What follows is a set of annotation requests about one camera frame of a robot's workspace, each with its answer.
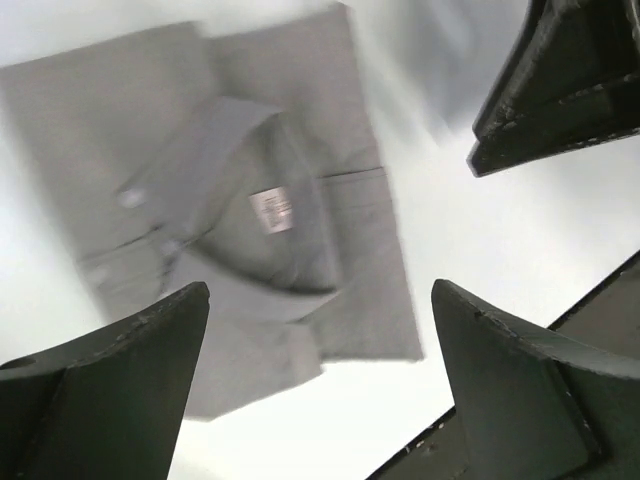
white surface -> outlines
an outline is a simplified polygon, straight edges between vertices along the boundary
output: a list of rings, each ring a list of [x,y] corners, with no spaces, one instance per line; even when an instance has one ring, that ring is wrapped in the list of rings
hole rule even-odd
[[[186,19],[204,21],[211,34],[242,31],[323,3],[5,0],[0,62]],[[364,479],[452,404],[431,317],[436,278],[548,325],[640,248],[637,138],[480,180],[466,166],[471,121],[513,43],[524,0],[347,3],[356,9],[366,91],[429,358],[331,365],[316,381],[210,424],[185,422],[173,480]],[[1,121],[3,362],[91,331],[100,314]]]

folded gray dress shirt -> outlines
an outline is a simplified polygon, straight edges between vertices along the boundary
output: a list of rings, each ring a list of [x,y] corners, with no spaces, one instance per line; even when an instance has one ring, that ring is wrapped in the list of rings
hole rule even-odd
[[[343,6],[213,40],[159,27],[4,68],[0,86],[111,319],[207,282],[188,415],[325,360],[422,358]]]

